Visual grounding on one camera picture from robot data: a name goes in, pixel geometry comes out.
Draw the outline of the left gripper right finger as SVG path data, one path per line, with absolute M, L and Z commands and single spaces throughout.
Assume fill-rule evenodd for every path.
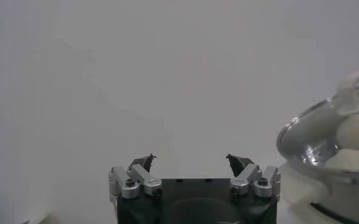
M 232 195 L 241 197 L 254 194 L 260 198 L 280 197 L 281 174 L 278 168 L 267 166 L 262 170 L 249 158 L 228 154 L 233 178 L 229 181 Z

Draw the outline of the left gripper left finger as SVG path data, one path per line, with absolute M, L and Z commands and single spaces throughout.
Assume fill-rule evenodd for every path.
M 143 194 L 160 197 L 163 192 L 162 180 L 150 174 L 153 154 L 134 159 L 128 168 L 114 166 L 108 173 L 109 194 L 134 199 Z

